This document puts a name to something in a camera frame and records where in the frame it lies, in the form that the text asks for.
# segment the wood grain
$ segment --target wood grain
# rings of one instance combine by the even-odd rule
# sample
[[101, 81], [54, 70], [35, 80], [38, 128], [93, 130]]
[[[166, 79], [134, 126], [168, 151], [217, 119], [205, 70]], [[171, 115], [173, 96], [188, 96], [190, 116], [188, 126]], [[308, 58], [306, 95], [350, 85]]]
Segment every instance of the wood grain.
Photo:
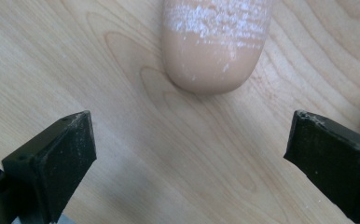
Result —
[[76, 223], [351, 223], [282, 156], [296, 109], [360, 132], [360, 0], [276, 1], [255, 72], [216, 96], [166, 77], [162, 6], [0, 0], [0, 160], [88, 109]]

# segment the beige container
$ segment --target beige container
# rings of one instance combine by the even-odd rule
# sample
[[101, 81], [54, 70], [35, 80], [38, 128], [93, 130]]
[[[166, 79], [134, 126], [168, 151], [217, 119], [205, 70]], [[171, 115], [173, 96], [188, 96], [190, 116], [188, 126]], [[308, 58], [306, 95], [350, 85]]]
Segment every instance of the beige container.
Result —
[[170, 79], [195, 93], [233, 91], [263, 49], [272, 0], [165, 0], [163, 61]]

